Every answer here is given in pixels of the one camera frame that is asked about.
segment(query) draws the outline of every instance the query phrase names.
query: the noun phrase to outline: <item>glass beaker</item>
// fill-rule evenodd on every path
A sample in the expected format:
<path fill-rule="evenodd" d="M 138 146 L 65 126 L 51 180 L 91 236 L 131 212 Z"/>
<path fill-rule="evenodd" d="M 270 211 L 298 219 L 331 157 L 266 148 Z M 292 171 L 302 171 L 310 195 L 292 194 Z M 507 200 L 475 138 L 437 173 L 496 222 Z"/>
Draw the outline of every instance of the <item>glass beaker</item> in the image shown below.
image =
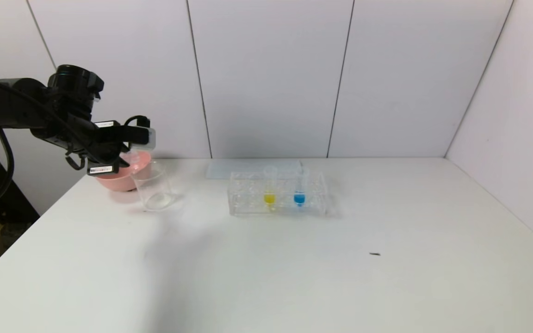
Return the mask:
<path fill-rule="evenodd" d="M 170 205 L 174 194 L 170 188 L 165 165 L 152 160 L 131 175 L 146 210 L 162 210 Z"/>

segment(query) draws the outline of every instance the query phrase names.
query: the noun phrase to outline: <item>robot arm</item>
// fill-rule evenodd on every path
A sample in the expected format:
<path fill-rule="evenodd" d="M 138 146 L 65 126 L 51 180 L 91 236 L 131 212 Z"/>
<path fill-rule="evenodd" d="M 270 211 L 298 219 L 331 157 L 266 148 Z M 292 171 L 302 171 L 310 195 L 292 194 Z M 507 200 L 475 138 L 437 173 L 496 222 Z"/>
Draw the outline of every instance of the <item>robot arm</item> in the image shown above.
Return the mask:
<path fill-rule="evenodd" d="M 153 149 L 155 131 L 144 116 L 124 125 L 91 122 L 93 102 L 103 88 L 95 73 L 72 65 L 59 66 L 47 86 L 30 78 L 0 80 L 0 128 L 30 129 L 38 139 L 65 149 L 74 169 L 82 169 L 87 159 L 89 175 L 118 173 L 120 166 L 129 165 L 120 153 L 131 145 Z M 128 126 L 135 119 L 137 126 Z M 77 154 L 80 164 L 70 154 Z"/>

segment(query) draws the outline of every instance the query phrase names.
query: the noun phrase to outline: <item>test tube rack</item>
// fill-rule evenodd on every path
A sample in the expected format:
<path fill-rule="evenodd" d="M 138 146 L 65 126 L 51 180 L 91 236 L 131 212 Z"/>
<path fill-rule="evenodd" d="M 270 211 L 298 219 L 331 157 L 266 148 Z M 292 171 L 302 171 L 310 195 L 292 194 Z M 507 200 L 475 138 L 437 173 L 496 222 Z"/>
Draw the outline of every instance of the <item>test tube rack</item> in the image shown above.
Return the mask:
<path fill-rule="evenodd" d="M 297 177 L 294 173 L 277 175 L 273 203 L 265 202 L 267 182 L 264 173 L 231 173 L 228 201 L 231 215 L 281 214 L 326 215 L 328 190 L 322 173 L 311 173 L 307 179 L 305 201 L 297 203 Z"/>

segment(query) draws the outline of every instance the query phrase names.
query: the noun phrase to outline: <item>panel seam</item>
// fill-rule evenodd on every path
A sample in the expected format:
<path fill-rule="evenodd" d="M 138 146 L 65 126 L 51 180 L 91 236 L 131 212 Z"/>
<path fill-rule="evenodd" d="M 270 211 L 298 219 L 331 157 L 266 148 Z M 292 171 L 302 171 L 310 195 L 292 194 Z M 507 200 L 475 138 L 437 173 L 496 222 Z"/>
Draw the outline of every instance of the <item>panel seam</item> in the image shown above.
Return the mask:
<path fill-rule="evenodd" d="M 505 29 L 505 25 L 507 24 L 507 19 L 509 18 L 509 14 L 511 13 L 511 8 L 514 7 L 515 0 L 511 0 L 511 4 L 509 6 L 509 10 L 507 11 L 507 15 L 505 15 L 505 21 L 503 21 L 503 25 L 501 26 L 501 31 L 499 31 L 499 35 L 497 36 L 497 40 L 495 40 L 495 44 L 493 45 L 493 50 L 490 53 L 489 60 L 487 61 L 487 64 L 484 66 L 483 73 L 480 75 L 480 79 L 478 80 L 478 84 L 476 84 L 476 88 L 474 88 L 474 93 L 472 93 L 472 97 L 470 101 L 468 102 L 468 106 L 466 107 L 466 111 L 464 111 L 464 114 L 462 115 L 461 120 L 459 121 L 458 128 L 453 133 L 453 137 L 450 141 L 450 145 L 448 145 L 448 148 L 446 149 L 446 153 L 444 154 L 444 158 L 447 158 L 448 152 L 450 151 L 451 146 L 453 145 L 453 141 L 455 141 L 455 137 L 457 137 L 459 129 L 462 127 L 462 124 L 464 122 L 464 119 L 466 118 L 466 114 L 468 114 L 468 110 L 470 109 L 470 105 L 472 105 L 472 101 L 474 101 L 474 96 L 476 96 L 476 92 L 478 92 L 478 87 L 480 87 L 480 83 L 483 82 L 484 74 L 487 72 L 487 68 L 489 68 L 489 63 L 491 59 L 493 59 L 493 54 L 495 53 L 495 49 L 497 49 L 497 44 L 499 43 L 499 39 L 501 39 L 501 34 L 503 33 L 503 30 Z"/>
<path fill-rule="evenodd" d="M 203 97 L 203 85 L 201 84 L 201 71 L 198 68 L 198 57 L 197 57 L 197 46 L 194 42 L 194 32 L 192 31 L 192 16 L 190 5 L 188 0 L 186 0 L 186 12 L 188 13 L 188 25 L 191 28 L 191 38 L 192 38 L 192 50 L 194 52 L 194 61 L 197 66 L 197 78 L 198 78 L 198 88 L 201 92 L 201 104 L 203 105 L 203 116 L 205 117 L 205 129 L 207 130 L 207 143 L 209 144 L 209 157 L 213 158 L 213 150 L 211 149 L 211 139 L 209 137 L 209 123 L 207 122 L 207 111 L 205 109 L 205 98 Z"/>
<path fill-rule="evenodd" d="M 332 125 L 330 126 L 330 137 L 328 137 L 328 149 L 326 150 L 326 158 L 328 158 L 328 155 L 330 154 L 330 143 L 332 142 L 332 130 L 335 128 L 335 118 L 336 118 L 336 107 L 339 103 L 339 94 L 341 93 L 341 82 L 342 82 L 342 73 L 345 69 L 345 59 L 347 58 L 347 46 L 349 46 L 349 34 L 351 33 L 351 22 L 353 22 L 353 9 L 355 9 L 355 0 L 353 0 L 353 5 L 351 6 L 351 16 L 349 17 L 349 28 L 347 29 L 347 40 L 345 42 L 345 53 L 343 53 L 342 57 L 342 65 L 341 65 L 341 77 L 339 77 L 339 86 L 336 90 L 336 101 L 335 101 L 335 111 L 332 114 Z"/>
<path fill-rule="evenodd" d="M 36 30 L 38 30 L 38 34 L 40 35 L 40 39 L 43 41 L 44 48 L 46 49 L 46 53 L 49 55 L 50 62 L 53 64 L 54 70 L 57 70 L 57 65 L 55 65 L 55 61 L 53 60 L 53 55 L 50 54 L 49 46 L 46 44 L 46 40 L 44 40 L 43 33 L 40 30 L 40 26 L 38 25 L 38 21 L 36 21 L 36 16 L 34 16 L 34 11 L 32 10 L 32 6 L 30 6 L 29 0 L 26 0 L 26 4 L 28 5 L 28 9 L 30 10 L 30 15 L 32 15 L 32 20 L 34 21 L 34 24 L 36 25 Z"/>

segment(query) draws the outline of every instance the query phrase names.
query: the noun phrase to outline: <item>pink bowl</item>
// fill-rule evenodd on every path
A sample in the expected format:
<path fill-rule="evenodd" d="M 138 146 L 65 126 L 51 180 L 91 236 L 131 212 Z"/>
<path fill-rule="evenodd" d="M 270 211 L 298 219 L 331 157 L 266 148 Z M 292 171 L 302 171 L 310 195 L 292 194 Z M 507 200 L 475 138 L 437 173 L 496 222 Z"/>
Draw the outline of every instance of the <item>pink bowl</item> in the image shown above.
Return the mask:
<path fill-rule="evenodd" d="M 152 156 L 148 152 L 139 152 L 139 162 L 132 163 L 127 168 L 120 168 L 118 173 L 111 173 L 108 175 L 100 175 L 96 177 L 98 182 L 108 190 L 116 192 L 127 192 L 136 188 L 135 181 L 131 178 L 131 173 L 135 170 L 145 172 L 144 168 L 152 160 Z"/>

